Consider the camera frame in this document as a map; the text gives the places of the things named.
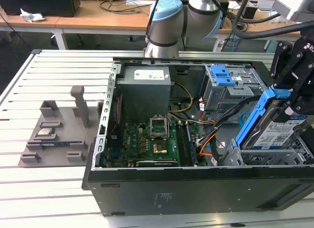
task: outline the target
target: motherboard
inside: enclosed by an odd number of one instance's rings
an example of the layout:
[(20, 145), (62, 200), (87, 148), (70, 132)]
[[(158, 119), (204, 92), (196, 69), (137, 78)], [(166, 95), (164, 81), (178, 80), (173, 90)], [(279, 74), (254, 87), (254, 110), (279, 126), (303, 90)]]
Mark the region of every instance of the motherboard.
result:
[(180, 167), (197, 164), (194, 124), (126, 123), (121, 147), (109, 149), (109, 167)]

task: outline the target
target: floor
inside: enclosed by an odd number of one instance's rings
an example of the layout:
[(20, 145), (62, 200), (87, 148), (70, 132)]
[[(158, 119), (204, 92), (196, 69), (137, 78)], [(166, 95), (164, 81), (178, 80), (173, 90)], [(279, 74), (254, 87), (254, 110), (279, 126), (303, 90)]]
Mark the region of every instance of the floor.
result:
[[(143, 50), (145, 47), (144, 36), (134, 36), (133, 41), (129, 42), (125, 35), (101, 35), (101, 45), (96, 47), (95, 37), (92, 34), (82, 34), (84, 45), (79, 45), (79, 38), (76, 34), (66, 34), (67, 43), (71, 50)], [(6, 88), (16, 72), (22, 66), (29, 56), (31, 49), (12, 32), (12, 42), (0, 42), (0, 93)], [(22, 33), (22, 38), (29, 44), (32, 49), (57, 49), (51, 45), (51, 34), (49, 33)], [(214, 39), (190, 39), (187, 51), (212, 51), (214, 47)], [(265, 52), (264, 45), (266, 41), (251, 40), (242, 41), (238, 47), (235, 43), (235, 51), (237, 52)], [(179, 50), (183, 51), (183, 44), (180, 40)], [(223, 51), (231, 51), (233, 42), (230, 40)]]

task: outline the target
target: white table leg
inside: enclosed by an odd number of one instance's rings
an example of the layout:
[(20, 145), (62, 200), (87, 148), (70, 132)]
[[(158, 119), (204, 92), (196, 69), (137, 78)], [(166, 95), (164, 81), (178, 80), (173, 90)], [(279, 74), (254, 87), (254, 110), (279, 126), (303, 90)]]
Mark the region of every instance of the white table leg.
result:
[(55, 34), (55, 39), (57, 41), (59, 50), (68, 50), (69, 49), (68, 44), (65, 39), (65, 34), (62, 33), (62, 30), (60, 29), (58, 31), (55, 31), (54, 34)]
[(221, 52), (224, 44), (225, 44), (225, 40), (227, 38), (227, 36), (223, 35), (223, 34), (217, 34), (216, 35), (216, 42), (214, 45), (214, 49), (213, 52)]
[(270, 43), (271, 43), (271, 40), (267, 40), (265, 47), (264, 47), (265, 51), (268, 49)]
[(187, 47), (188, 47), (188, 44), (189, 44), (189, 42), (190, 42), (190, 38), (184, 37), (184, 38), (183, 38), (183, 41), (184, 41), (185, 48), (187, 48)]
[(8, 43), (12, 42), (12, 38), (9, 31), (0, 31), (0, 36)]

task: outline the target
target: gray power supply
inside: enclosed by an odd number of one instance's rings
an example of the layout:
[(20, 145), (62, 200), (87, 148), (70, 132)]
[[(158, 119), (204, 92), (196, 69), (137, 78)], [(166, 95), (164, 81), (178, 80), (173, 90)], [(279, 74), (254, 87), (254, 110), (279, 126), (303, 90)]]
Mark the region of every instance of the gray power supply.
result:
[(166, 116), (171, 80), (168, 67), (129, 66), (117, 79), (124, 93), (124, 112), (127, 123), (144, 123), (157, 115)]

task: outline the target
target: chip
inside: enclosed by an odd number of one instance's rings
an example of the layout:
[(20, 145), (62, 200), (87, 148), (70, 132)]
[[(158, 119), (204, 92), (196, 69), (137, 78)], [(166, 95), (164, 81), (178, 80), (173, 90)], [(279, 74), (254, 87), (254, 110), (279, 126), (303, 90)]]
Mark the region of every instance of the chip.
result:
[(168, 153), (167, 141), (154, 140), (152, 141), (152, 144), (153, 144), (154, 154), (167, 154)]

